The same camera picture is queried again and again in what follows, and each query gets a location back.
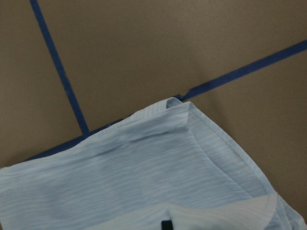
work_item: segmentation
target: garment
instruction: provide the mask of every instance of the garment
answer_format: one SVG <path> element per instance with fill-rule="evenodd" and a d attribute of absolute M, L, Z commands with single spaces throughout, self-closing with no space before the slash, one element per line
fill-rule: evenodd
<path fill-rule="evenodd" d="M 270 205 L 267 226 L 258 222 L 257 229 L 307 229 L 239 145 L 191 102 L 176 98 L 137 111 L 71 149 L 0 170 L 4 230 L 116 229 L 108 225 L 113 219 L 133 228 L 135 220 L 127 217 L 138 216 L 142 228 L 157 229 L 159 218 L 172 217 L 180 230 L 199 216 L 253 207 L 260 197 Z M 184 215 L 186 210 L 195 215 Z"/>

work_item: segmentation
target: folded cloth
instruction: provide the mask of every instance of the folded cloth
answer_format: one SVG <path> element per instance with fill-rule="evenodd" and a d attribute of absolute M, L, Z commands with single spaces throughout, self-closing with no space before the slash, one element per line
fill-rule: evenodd
<path fill-rule="evenodd" d="M 197 225 L 212 212 L 212 220 L 223 229 L 225 218 L 236 226 L 230 222 L 239 216 L 228 216 L 227 205 L 246 202 L 247 207 L 262 197 L 276 200 L 276 206 L 268 201 L 270 214 L 260 217 L 265 221 L 250 218 L 253 229 L 307 229 L 302 217 L 275 193 L 259 167 L 222 129 L 191 102 L 170 98 L 71 149 L 1 169 L 0 222 L 4 230 L 84 230 L 104 224 L 103 229 L 114 229 L 108 221 L 159 211 L 172 214 L 174 229 L 180 230 L 191 229 L 194 221 Z M 225 209 L 215 211 L 218 207 Z M 251 210 L 258 215 L 253 205 L 247 213 Z M 224 214 L 216 218 L 219 212 Z M 150 218 L 134 217 L 142 228 L 161 228 L 163 219 L 152 219 L 156 228 Z M 200 224 L 210 229 L 208 223 Z"/>

